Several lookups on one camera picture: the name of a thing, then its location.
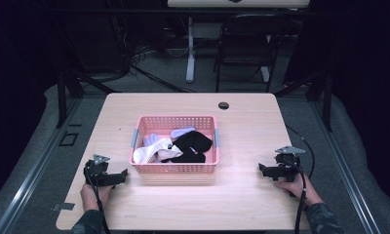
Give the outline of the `grey tape piece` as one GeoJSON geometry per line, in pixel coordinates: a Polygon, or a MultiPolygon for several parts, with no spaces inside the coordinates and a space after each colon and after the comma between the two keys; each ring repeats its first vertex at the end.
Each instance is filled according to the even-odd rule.
{"type": "Polygon", "coordinates": [[[60,211],[72,211],[74,208],[73,203],[55,203],[52,206],[52,211],[60,212],[60,211]]]}

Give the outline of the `pale pink sock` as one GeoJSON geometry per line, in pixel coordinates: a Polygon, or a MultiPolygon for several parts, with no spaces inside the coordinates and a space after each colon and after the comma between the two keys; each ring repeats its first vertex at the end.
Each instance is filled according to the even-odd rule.
{"type": "Polygon", "coordinates": [[[159,161],[164,161],[164,160],[169,160],[172,158],[179,157],[182,154],[183,154],[183,152],[178,147],[173,145],[171,148],[158,150],[157,151],[157,159],[159,161]]]}

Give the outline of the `white desk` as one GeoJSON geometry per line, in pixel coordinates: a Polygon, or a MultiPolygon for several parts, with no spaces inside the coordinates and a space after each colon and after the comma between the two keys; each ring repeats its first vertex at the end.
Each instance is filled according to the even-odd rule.
{"type": "MultiPolygon", "coordinates": [[[[173,10],[293,10],[294,12],[309,7],[311,0],[168,0],[168,6],[173,10]]],[[[193,17],[188,18],[188,61],[186,82],[193,83],[195,79],[195,44],[194,39],[217,39],[220,24],[218,22],[199,22],[193,17]]]]}

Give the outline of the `black metal stand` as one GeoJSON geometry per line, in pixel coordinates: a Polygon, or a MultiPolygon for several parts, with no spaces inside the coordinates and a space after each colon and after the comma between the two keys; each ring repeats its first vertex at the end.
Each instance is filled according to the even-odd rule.
{"type": "Polygon", "coordinates": [[[316,71],[309,76],[293,82],[281,91],[276,92],[274,96],[276,98],[283,97],[307,83],[310,84],[310,88],[305,95],[308,101],[318,101],[320,96],[323,95],[322,122],[327,130],[331,132],[332,76],[327,69],[316,71]]]}
{"type": "Polygon", "coordinates": [[[92,78],[84,71],[74,68],[62,68],[57,75],[57,87],[58,87],[58,123],[57,128],[60,128],[67,119],[67,103],[66,92],[74,98],[82,98],[85,94],[84,89],[81,86],[81,82],[84,81],[105,94],[115,93],[115,90],[103,85],[100,81],[92,78]]]}

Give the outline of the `aluminium floor rail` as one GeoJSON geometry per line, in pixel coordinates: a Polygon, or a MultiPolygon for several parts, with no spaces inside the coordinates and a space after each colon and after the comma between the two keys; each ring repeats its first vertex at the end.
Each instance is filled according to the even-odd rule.
{"type": "Polygon", "coordinates": [[[338,170],[343,185],[347,191],[347,194],[353,204],[353,207],[359,217],[359,220],[364,227],[366,234],[382,234],[376,220],[374,219],[371,209],[360,190],[345,158],[342,150],[340,149],[334,132],[331,132],[326,127],[322,118],[322,108],[318,102],[310,101],[309,105],[316,117],[317,123],[322,129],[323,135],[327,139],[329,146],[331,147],[333,160],[338,170]]]}
{"type": "Polygon", "coordinates": [[[66,117],[58,127],[58,103],[49,100],[43,116],[17,164],[0,190],[0,234],[9,234],[32,197],[37,184],[52,160],[58,141],[64,136],[68,122],[81,106],[82,100],[72,99],[66,117]]]}

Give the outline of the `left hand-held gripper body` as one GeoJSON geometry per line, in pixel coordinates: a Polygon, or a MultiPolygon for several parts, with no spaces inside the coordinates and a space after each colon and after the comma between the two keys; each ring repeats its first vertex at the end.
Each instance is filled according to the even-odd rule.
{"type": "Polygon", "coordinates": [[[109,158],[98,154],[94,155],[93,159],[90,159],[84,168],[84,176],[87,184],[97,187],[111,186],[117,181],[123,181],[118,177],[119,174],[110,175],[107,172],[109,158]]]}

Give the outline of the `black folding chair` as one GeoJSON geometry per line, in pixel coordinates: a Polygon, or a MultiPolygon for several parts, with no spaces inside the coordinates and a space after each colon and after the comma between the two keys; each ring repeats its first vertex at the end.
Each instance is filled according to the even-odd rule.
{"type": "Polygon", "coordinates": [[[268,93],[272,84],[280,45],[291,23],[284,15],[241,14],[227,19],[220,28],[217,54],[214,61],[215,91],[219,91],[223,66],[267,67],[268,93]]]}

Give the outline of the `person's right hand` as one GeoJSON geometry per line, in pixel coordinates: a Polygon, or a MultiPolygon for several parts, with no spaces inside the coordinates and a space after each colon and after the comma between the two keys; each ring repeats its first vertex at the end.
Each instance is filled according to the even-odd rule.
{"type": "Polygon", "coordinates": [[[275,182],[275,185],[279,188],[284,189],[285,191],[291,192],[297,198],[300,198],[302,192],[305,192],[305,205],[310,207],[315,204],[323,203],[322,198],[319,196],[308,176],[297,175],[292,182],[287,182],[284,180],[278,180],[275,182]]]}

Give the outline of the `lavender sock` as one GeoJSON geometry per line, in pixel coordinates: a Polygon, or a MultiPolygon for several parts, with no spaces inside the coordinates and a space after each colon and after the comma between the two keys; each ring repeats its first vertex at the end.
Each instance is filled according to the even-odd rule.
{"type": "Polygon", "coordinates": [[[193,126],[180,128],[180,129],[174,129],[171,131],[171,138],[178,138],[181,137],[187,133],[190,133],[192,131],[195,131],[195,128],[193,126]]]}
{"type": "Polygon", "coordinates": [[[143,140],[144,146],[151,146],[156,144],[160,140],[160,137],[156,134],[151,134],[143,140]]]}

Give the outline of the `black sock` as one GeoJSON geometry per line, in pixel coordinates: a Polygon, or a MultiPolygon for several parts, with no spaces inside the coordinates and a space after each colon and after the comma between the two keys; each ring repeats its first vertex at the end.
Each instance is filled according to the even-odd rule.
{"type": "Polygon", "coordinates": [[[212,145],[211,139],[197,131],[188,132],[174,141],[174,146],[184,153],[204,153],[209,151],[212,145]]]}
{"type": "Polygon", "coordinates": [[[162,163],[205,163],[206,156],[203,153],[195,153],[191,148],[184,148],[178,157],[162,160],[162,163]]]}

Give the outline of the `person's left hand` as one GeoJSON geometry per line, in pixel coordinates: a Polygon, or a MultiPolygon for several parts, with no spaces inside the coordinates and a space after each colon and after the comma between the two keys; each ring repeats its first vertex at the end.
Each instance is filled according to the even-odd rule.
{"type": "Polygon", "coordinates": [[[111,191],[111,186],[103,186],[99,187],[97,189],[97,195],[95,193],[95,190],[90,184],[84,184],[80,194],[82,199],[82,205],[83,210],[90,211],[90,210],[98,210],[98,200],[101,201],[101,205],[104,207],[107,203],[107,200],[109,198],[109,194],[111,191]]]}

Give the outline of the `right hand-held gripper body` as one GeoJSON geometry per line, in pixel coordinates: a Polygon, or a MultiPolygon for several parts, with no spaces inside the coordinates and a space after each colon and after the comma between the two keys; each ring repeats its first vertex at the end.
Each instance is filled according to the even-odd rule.
{"type": "Polygon", "coordinates": [[[284,146],[276,149],[275,152],[277,153],[275,160],[278,166],[268,168],[268,176],[277,175],[287,182],[294,181],[301,171],[299,154],[304,153],[304,150],[293,146],[284,146]]]}

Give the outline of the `white sock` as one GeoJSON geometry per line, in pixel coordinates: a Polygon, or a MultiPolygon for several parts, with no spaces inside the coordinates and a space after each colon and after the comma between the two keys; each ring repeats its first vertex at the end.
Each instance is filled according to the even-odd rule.
{"type": "Polygon", "coordinates": [[[165,137],[158,139],[151,145],[140,147],[133,153],[133,162],[137,164],[148,163],[155,153],[161,149],[167,149],[171,144],[172,141],[165,137]]]}

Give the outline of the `pink plastic basket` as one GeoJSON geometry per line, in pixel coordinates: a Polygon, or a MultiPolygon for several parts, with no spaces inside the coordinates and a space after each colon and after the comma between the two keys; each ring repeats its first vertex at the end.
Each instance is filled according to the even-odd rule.
{"type": "Polygon", "coordinates": [[[143,174],[212,174],[219,162],[219,137],[217,123],[214,116],[192,115],[192,116],[141,116],[137,120],[135,132],[132,138],[129,162],[141,175],[143,174]],[[174,145],[176,138],[171,138],[171,131],[193,126],[195,131],[202,133],[213,141],[211,149],[203,154],[206,156],[205,163],[162,163],[157,159],[155,153],[150,161],[145,164],[133,162],[133,153],[136,149],[143,147],[143,140],[151,134],[160,138],[168,137],[174,145]]]}

